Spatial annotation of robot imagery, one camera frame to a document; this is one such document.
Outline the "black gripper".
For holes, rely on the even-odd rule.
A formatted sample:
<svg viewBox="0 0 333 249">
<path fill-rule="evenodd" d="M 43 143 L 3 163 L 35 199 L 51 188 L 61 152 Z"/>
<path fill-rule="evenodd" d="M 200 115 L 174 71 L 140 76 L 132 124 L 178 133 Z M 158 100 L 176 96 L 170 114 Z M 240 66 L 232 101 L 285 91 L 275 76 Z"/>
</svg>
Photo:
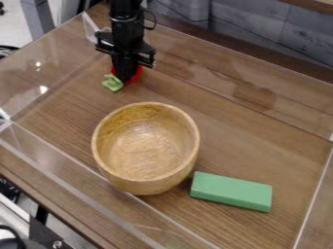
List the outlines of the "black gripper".
<svg viewBox="0 0 333 249">
<path fill-rule="evenodd" d="M 145 41 L 144 29 L 97 31 L 96 38 L 96 48 L 112 56 L 114 74 L 124 83 L 136 76 L 140 65 L 154 67 L 157 50 Z"/>
</svg>

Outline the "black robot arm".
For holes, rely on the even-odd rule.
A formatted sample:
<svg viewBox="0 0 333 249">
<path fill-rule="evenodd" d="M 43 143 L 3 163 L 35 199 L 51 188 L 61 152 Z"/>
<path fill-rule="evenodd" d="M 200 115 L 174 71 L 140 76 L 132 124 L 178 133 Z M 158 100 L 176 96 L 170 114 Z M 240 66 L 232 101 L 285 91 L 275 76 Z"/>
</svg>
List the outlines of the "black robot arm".
<svg viewBox="0 0 333 249">
<path fill-rule="evenodd" d="M 156 64 L 157 50 L 145 41 L 145 30 L 157 25 L 145 25 L 142 1 L 112 0 L 112 30 L 96 32 L 96 49 L 112 56 L 112 72 L 125 84 L 140 78 L 144 66 L 153 68 Z"/>
</svg>

